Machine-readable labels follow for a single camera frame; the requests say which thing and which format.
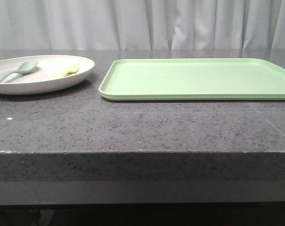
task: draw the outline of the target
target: gray countertop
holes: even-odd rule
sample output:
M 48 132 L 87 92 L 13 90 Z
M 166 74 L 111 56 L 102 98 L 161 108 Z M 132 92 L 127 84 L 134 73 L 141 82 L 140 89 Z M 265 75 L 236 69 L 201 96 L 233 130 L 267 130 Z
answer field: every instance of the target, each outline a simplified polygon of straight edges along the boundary
M 285 181 L 285 101 L 113 102 L 98 93 L 117 59 L 248 57 L 285 68 L 285 49 L 0 50 L 0 60 L 48 54 L 90 58 L 93 73 L 57 92 L 0 95 L 0 182 Z

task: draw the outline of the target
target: light green tray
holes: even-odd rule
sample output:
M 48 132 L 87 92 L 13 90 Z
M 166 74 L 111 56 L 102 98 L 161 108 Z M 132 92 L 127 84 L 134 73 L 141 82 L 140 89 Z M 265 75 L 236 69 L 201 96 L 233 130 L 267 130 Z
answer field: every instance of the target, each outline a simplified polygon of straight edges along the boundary
M 99 91 L 109 100 L 285 100 L 285 69 L 250 58 L 125 59 Z

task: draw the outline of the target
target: green spoon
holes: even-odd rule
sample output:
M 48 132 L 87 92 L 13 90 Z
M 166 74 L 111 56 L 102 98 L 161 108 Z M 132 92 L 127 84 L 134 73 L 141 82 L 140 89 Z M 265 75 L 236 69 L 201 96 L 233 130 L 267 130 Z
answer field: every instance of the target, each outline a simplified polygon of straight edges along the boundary
M 0 82 L 4 81 L 6 77 L 8 77 L 10 74 L 13 74 L 13 73 L 18 73 L 18 74 L 31 73 L 35 69 L 37 63 L 38 62 L 36 60 L 29 60 L 29 61 L 24 62 L 22 65 L 20 65 L 20 67 L 18 67 L 17 70 L 7 71 L 7 72 L 0 74 Z

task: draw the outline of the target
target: white plate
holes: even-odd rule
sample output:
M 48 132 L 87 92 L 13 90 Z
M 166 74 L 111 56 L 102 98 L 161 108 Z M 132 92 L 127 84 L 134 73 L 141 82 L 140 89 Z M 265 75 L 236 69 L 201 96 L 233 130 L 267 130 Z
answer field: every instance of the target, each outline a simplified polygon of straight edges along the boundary
M 0 94 L 26 95 L 47 93 L 65 89 L 84 81 L 90 74 L 95 63 L 88 58 L 69 55 L 25 56 L 0 61 L 0 73 L 17 69 L 23 62 L 37 60 L 35 72 L 20 75 L 12 74 L 0 83 Z M 54 79 L 69 66 L 79 63 L 77 73 Z

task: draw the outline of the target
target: white curtain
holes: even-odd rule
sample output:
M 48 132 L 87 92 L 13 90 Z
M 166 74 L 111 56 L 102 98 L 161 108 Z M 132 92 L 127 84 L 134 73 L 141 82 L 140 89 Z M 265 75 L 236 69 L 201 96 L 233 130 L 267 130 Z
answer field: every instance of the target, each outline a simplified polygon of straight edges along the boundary
M 285 48 L 285 0 L 0 0 L 0 49 Z

